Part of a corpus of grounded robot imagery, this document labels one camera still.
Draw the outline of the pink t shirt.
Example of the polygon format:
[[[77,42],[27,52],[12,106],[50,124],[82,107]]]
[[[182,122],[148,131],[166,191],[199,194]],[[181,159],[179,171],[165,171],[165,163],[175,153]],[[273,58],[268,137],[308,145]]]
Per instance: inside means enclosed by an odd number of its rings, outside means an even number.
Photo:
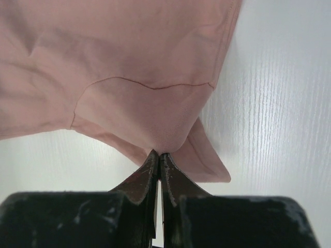
[[[231,177],[199,114],[241,1],[1,1],[1,139],[74,130],[136,164]]]

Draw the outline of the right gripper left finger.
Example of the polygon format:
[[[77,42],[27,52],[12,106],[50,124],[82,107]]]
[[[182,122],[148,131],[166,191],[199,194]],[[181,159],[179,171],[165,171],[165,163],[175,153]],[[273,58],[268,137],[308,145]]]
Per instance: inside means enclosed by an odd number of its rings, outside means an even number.
[[[1,247],[151,247],[158,153],[110,191],[18,192],[1,203]]]

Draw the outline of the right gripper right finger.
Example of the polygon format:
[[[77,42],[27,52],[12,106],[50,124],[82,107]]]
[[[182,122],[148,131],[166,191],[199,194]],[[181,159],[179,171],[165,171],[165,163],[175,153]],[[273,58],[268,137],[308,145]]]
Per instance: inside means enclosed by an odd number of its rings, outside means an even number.
[[[303,208],[283,196],[213,196],[169,154],[159,159],[165,247],[319,247]]]

